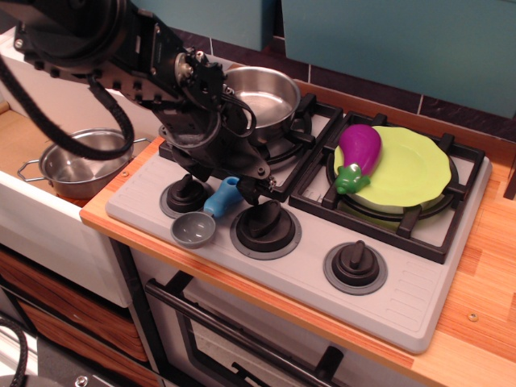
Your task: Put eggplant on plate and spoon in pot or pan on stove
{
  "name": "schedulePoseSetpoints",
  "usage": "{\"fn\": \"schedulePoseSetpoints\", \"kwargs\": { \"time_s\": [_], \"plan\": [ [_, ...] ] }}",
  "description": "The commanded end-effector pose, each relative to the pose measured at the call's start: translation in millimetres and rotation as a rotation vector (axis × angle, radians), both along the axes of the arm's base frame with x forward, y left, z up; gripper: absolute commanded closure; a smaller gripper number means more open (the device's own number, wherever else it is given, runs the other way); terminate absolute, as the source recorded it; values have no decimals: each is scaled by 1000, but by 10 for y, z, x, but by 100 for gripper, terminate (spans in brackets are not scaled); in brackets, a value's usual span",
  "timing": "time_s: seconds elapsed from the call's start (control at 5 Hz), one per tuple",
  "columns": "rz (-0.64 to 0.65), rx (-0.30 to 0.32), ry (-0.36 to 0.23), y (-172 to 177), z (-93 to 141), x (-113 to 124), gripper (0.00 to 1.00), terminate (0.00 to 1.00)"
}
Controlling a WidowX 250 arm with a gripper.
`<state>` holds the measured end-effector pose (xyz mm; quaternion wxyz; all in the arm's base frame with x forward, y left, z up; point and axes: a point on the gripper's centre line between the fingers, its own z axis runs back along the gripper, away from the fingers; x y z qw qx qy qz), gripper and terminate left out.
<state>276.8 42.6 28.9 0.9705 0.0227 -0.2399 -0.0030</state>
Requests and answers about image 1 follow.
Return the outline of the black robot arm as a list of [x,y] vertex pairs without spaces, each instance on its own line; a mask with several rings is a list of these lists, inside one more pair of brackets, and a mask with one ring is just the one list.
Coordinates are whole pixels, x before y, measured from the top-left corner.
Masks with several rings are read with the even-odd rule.
[[23,59],[51,77],[87,84],[124,140],[100,150],[72,139],[2,66],[3,85],[55,144],[91,160],[125,153],[135,133],[111,95],[117,90],[159,119],[173,159],[197,179],[237,177],[239,192],[253,205],[272,191],[270,167],[251,141],[252,109],[227,86],[219,64],[187,48],[153,13],[129,1],[4,1],[1,9],[17,20],[15,48]]

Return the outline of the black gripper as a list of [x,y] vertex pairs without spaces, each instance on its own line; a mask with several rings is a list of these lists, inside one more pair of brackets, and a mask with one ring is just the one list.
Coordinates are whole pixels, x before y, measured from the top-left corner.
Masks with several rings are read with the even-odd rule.
[[159,130],[171,157],[199,181],[225,173],[239,177],[237,190],[250,205],[269,191],[268,163],[248,138],[239,135],[220,116],[206,119],[164,119]]

